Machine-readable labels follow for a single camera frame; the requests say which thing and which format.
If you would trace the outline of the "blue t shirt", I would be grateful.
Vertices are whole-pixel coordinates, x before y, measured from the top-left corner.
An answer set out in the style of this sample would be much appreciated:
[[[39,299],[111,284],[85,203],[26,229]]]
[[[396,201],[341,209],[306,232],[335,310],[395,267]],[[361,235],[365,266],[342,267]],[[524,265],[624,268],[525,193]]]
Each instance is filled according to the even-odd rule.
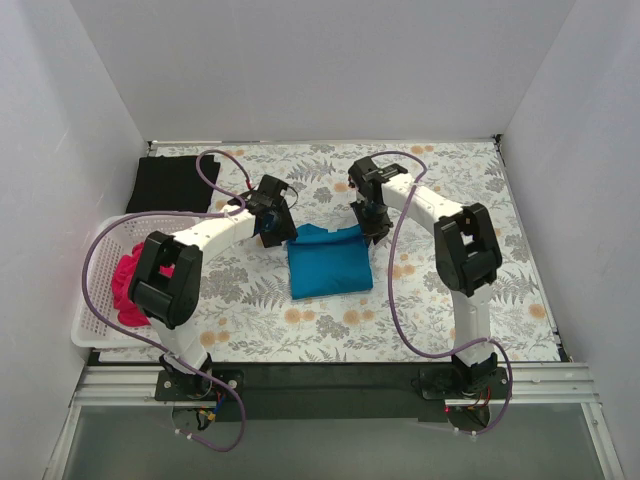
[[[304,224],[297,234],[287,243],[293,300],[373,288],[368,246],[358,225],[329,231]]]

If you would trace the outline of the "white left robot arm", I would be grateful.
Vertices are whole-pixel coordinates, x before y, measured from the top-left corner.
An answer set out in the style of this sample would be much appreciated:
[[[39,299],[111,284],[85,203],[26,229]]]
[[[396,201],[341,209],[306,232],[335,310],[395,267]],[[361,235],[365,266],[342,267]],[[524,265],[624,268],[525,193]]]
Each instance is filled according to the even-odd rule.
[[[192,316],[200,298],[202,267],[228,248],[254,236],[264,247],[297,237],[285,198],[289,185],[270,175],[214,217],[188,229],[154,231],[143,244],[129,285],[129,299],[147,318],[166,349],[161,365],[172,384],[190,399],[212,390],[210,354]]]

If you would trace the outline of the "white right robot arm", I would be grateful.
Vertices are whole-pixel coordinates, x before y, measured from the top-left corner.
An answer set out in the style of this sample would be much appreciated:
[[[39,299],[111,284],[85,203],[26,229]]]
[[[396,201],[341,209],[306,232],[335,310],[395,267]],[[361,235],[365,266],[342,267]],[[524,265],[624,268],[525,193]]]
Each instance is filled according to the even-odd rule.
[[[374,153],[353,163],[349,185],[356,191],[351,203],[368,244],[392,236],[388,260],[387,293],[396,331],[414,354],[431,360],[450,358],[454,389],[464,397],[475,397],[488,388],[497,371],[498,343],[491,337],[489,303],[502,254],[487,208],[462,205],[422,185],[426,174],[412,177],[394,163],[379,167]],[[406,218],[422,226],[434,239],[436,271],[451,294],[456,338],[452,350],[427,353],[411,344],[404,334],[393,291],[396,244]]]

